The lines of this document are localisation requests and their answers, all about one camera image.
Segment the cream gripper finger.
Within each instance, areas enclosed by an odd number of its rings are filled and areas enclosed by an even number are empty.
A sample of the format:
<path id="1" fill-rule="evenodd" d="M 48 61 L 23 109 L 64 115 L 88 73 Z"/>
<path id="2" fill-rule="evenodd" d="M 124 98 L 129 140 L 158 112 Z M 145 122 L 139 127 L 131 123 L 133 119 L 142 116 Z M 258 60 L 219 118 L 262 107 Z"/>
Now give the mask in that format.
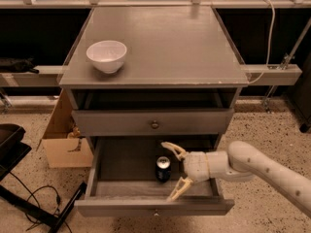
<path id="1" fill-rule="evenodd" d="M 178 179 L 174 189 L 167 197 L 169 202 L 176 201 L 180 196 L 182 196 L 186 191 L 188 191 L 193 185 L 193 180 L 190 178 L 181 177 Z"/>
<path id="2" fill-rule="evenodd" d="M 161 145 L 165 149 L 171 150 L 179 161 L 182 161 L 183 159 L 185 159 L 188 154 L 183 148 L 173 143 L 162 142 Z"/>

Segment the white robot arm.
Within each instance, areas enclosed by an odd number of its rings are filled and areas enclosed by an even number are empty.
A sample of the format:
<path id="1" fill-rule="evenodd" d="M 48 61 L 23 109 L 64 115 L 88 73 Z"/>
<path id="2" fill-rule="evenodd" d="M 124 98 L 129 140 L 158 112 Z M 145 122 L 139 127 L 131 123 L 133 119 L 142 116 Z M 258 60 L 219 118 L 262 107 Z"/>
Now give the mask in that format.
<path id="1" fill-rule="evenodd" d="M 246 182 L 257 176 L 300 209 L 311 216 L 311 181 L 299 173 L 272 160 L 254 146 L 243 142 L 231 142 L 227 150 L 186 151 L 169 142 L 161 145 L 172 151 L 183 162 L 185 178 L 180 178 L 168 197 L 175 201 L 195 183 L 211 179 L 228 182 Z"/>

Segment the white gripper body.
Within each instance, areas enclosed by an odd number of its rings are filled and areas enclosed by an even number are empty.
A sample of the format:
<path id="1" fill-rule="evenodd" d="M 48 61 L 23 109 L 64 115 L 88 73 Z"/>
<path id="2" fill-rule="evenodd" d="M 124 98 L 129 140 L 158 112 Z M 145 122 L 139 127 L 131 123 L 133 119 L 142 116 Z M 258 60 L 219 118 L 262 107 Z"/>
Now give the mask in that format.
<path id="1" fill-rule="evenodd" d="M 210 179 L 207 154 L 204 152 L 189 152 L 184 159 L 184 171 L 194 183 Z"/>

